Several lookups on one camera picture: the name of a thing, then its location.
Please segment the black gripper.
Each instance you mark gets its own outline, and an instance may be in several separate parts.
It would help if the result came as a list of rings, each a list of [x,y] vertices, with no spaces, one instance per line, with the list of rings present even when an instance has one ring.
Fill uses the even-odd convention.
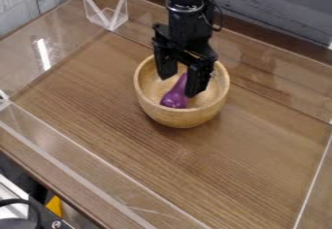
[[[178,61],[186,70],[186,96],[193,98],[203,92],[212,78],[219,58],[209,40],[215,27],[215,4],[199,0],[196,4],[177,4],[166,0],[169,23],[154,23],[153,50],[156,68],[162,80],[178,73]]]

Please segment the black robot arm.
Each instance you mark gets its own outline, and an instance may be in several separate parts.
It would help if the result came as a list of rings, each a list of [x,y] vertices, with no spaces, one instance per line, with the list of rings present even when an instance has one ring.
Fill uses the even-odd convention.
[[[178,74],[178,63],[186,65],[186,97],[203,92],[211,81],[219,55],[209,40],[220,28],[215,22],[213,0],[166,0],[169,23],[153,24],[156,68],[162,80]]]

